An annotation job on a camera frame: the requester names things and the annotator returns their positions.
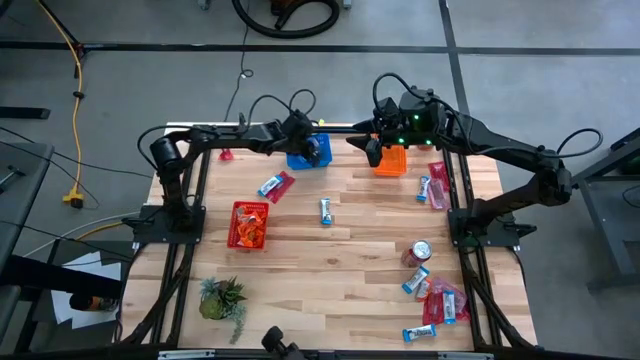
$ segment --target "red can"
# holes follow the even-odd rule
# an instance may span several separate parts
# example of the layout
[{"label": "red can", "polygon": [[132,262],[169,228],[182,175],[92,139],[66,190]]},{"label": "red can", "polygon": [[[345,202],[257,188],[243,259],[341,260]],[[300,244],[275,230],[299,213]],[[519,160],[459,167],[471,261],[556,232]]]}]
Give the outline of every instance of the red can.
[{"label": "red can", "polygon": [[431,244],[426,240],[418,240],[402,253],[400,260],[407,267],[417,267],[429,258],[431,258]]}]

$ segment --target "succulent plant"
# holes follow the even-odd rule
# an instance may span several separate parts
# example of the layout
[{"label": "succulent plant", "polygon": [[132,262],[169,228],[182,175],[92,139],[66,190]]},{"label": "succulent plant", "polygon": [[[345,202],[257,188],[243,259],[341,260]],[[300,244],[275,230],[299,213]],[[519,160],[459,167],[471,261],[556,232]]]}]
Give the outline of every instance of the succulent plant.
[{"label": "succulent plant", "polygon": [[236,277],[219,282],[215,278],[205,279],[201,285],[200,314],[205,319],[221,320],[228,317],[235,321],[236,328],[231,338],[231,344],[235,344],[242,335],[247,312],[244,305],[238,304],[247,299],[242,296],[244,285],[236,282]]}]

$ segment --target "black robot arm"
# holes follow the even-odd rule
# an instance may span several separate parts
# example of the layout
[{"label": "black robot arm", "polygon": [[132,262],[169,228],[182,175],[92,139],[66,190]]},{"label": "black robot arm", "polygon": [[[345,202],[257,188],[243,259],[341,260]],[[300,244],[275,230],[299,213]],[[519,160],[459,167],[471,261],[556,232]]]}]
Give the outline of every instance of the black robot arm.
[{"label": "black robot arm", "polygon": [[[458,228],[458,240],[468,235],[476,239],[486,235],[496,218],[510,216],[512,211],[534,204],[561,205],[571,197],[571,174],[555,151],[494,133],[480,120],[452,109],[431,89],[410,88],[399,106],[391,98],[383,99],[373,115],[372,119],[354,125],[365,135],[347,139],[366,152],[372,167],[380,164],[382,147],[428,144],[462,155],[486,155],[534,173],[531,181],[520,188],[490,200],[475,199],[464,209],[459,221],[452,224]],[[502,222],[508,224],[501,227],[511,227],[520,236],[535,230],[515,225],[511,218]]]},{"label": "black robot arm", "polygon": [[[204,151],[244,148],[266,155],[286,152],[300,154],[316,163],[319,154],[316,144],[309,139],[312,133],[311,121],[296,110],[284,122],[274,120],[247,126],[241,117],[240,125],[235,128],[197,126],[171,132],[154,141],[150,149],[164,192],[163,208],[170,219],[168,230],[184,231],[193,226],[193,210],[186,202],[180,176]],[[189,143],[184,156],[177,145],[181,141]]]}]

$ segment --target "butcher block tabletop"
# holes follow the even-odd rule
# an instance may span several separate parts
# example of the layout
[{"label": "butcher block tabletop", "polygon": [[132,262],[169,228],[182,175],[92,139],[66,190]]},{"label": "butcher block tabletop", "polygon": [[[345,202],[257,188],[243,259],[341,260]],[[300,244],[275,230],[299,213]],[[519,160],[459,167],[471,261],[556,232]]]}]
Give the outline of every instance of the butcher block tabletop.
[{"label": "butcher block tabletop", "polygon": [[[412,147],[407,150],[405,175],[378,177],[368,166],[364,152],[347,144],[346,136],[330,137],[333,162],[311,170],[289,169],[284,154],[267,157],[233,150],[233,161],[220,162],[220,151],[213,152],[203,199],[207,207],[204,236],[195,250],[180,347],[262,348],[262,337],[277,325],[287,344],[293,341],[303,349],[473,349],[468,321],[438,325],[435,338],[420,338],[411,344],[402,338],[402,329],[422,326],[423,303],[401,289],[415,272],[400,262],[402,251],[413,241],[426,239],[432,245],[433,255],[425,263],[430,277],[441,277],[463,290],[446,212],[416,201],[420,176],[429,175],[427,164],[442,161],[442,153]],[[475,196],[491,198],[502,193],[494,160],[473,156],[468,162]],[[192,189],[198,164],[194,165]],[[233,203],[266,201],[256,191],[283,170],[296,182],[277,204],[269,204],[264,250],[228,249]],[[161,195],[160,183],[154,179],[148,203],[161,204]],[[331,199],[331,226],[320,223],[320,199],[324,197]],[[167,248],[148,245],[131,267],[123,299],[124,337],[158,296]],[[522,336],[535,343],[527,294],[514,255],[502,248],[486,248],[486,253],[496,302]],[[247,306],[244,332],[231,345],[234,322],[203,319],[198,307],[203,279],[234,276],[245,285],[248,300],[243,301]],[[488,340],[486,312],[479,298],[477,301]],[[172,300],[165,316],[163,341],[173,310]]]}]

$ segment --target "red basket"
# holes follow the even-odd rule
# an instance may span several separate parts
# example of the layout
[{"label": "red basket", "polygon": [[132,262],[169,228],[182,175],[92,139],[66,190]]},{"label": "red basket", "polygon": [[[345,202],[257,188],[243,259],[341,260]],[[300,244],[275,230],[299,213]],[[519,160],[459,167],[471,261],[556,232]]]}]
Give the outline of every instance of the red basket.
[{"label": "red basket", "polygon": [[[238,215],[236,213],[236,210],[241,207],[244,206],[247,208],[248,211],[255,211],[258,214],[262,215],[262,218],[264,219],[264,224],[263,224],[263,231],[264,231],[264,236],[262,237],[262,239],[260,239],[261,241],[259,241],[260,246],[257,247],[248,247],[248,246],[241,246],[238,245],[238,241],[240,241],[240,234],[238,234]],[[236,201],[233,203],[233,209],[231,210],[231,224],[229,225],[229,237],[227,237],[227,247],[229,249],[245,249],[245,250],[261,250],[264,248],[264,243],[266,242],[266,236],[267,236],[267,218],[269,216],[269,203],[263,203],[263,202],[250,202],[250,201]]]}]

